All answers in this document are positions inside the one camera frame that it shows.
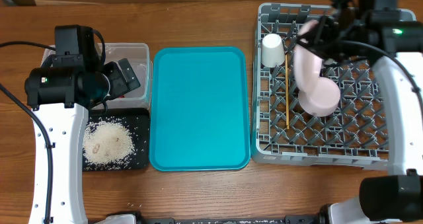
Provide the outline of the pink bowl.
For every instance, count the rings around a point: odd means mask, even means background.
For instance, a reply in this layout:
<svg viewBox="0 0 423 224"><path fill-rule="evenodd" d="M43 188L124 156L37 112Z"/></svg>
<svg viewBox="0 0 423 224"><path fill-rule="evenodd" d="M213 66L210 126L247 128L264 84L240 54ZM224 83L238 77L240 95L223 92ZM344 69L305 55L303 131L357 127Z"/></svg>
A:
<svg viewBox="0 0 423 224"><path fill-rule="evenodd" d="M298 92L302 109L313 116L323 117L332 114L340 101L337 84L325 77L319 77L309 92Z"/></svg>

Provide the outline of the white rice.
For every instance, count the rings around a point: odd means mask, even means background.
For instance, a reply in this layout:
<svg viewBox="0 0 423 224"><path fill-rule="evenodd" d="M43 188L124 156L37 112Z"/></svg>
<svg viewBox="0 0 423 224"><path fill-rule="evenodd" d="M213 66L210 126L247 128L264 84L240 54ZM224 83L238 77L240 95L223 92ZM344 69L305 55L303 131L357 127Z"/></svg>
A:
<svg viewBox="0 0 423 224"><path fill-rule="evenodd" d="M130 167L135 155L134 135L123 119L89 122L83 139L83 164L85 171L120 170ZM100 145L97 153L93 147Z"/></svg>

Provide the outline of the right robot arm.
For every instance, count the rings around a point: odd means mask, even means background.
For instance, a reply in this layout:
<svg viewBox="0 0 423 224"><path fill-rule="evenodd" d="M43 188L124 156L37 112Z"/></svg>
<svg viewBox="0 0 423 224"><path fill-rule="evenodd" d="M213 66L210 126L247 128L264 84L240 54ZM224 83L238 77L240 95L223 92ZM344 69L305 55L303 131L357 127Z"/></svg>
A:
<svg viewBox="0 0 423 224"><path fill-rule="evenodd" d="M366 59L381 89L387 176L365 178L357 197L321 208L321 223L392 223L422 218L422 23L397 0L330 0L336 11L297 44L338 64Z"/></svg>

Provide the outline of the pale green cup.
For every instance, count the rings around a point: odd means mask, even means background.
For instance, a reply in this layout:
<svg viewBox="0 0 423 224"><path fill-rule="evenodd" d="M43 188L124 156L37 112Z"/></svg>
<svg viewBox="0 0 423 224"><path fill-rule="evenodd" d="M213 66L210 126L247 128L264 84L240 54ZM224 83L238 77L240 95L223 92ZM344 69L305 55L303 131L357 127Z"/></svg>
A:
<svg viewBox="0 0 423 224"><path fill-rule="evenodd" d="M285 62L282 38L278 34L268 34L261 42L261 64L275 68Z"/></svg>

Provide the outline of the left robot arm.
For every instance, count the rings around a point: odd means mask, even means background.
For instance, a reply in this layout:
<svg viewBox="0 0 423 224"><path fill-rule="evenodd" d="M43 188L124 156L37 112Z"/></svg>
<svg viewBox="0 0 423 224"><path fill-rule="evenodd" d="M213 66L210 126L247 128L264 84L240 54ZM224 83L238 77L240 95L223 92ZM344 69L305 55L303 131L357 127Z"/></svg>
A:
<svg viewBox="0 0 423 224"><path fill-rule="evenodd" d="M105 62L97 30L57 26L55 47L25 81L36 135L30 223L87 223L83 204L83 136L89 110L140 86L129 61Z"/></svg>

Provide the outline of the pink plate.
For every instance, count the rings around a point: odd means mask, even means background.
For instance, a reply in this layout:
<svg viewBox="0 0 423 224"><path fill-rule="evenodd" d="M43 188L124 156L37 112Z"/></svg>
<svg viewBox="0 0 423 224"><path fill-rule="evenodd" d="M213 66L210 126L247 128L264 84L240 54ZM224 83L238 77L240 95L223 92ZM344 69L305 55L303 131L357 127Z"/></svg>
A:
<svg viewBox="0 0 423 224"><path fill-rule="evenodd" d="M306 39L299 39L299 37L310 31L318 25L317 20L310 20L306 22L300 29L297 35L296 45L293 55L293 74L297 87L300 91L311 92L313 85L319 78L321 70L322 59L311 53L309 50L300 46L300 42L306 43Z"/></svg>

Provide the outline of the wooden chopstick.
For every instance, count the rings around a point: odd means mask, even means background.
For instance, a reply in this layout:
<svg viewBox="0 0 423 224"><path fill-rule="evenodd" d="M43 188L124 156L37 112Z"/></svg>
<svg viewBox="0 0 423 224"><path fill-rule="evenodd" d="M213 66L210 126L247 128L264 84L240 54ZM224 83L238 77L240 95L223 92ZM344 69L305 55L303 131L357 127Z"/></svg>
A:
<svg viewBox="0 0 423 224"><path fill-rule="evenodd" d="M288 55L285 54L285 86L286 86L286 129L290 129L289 124L289 67L288 67Z"/></svg>

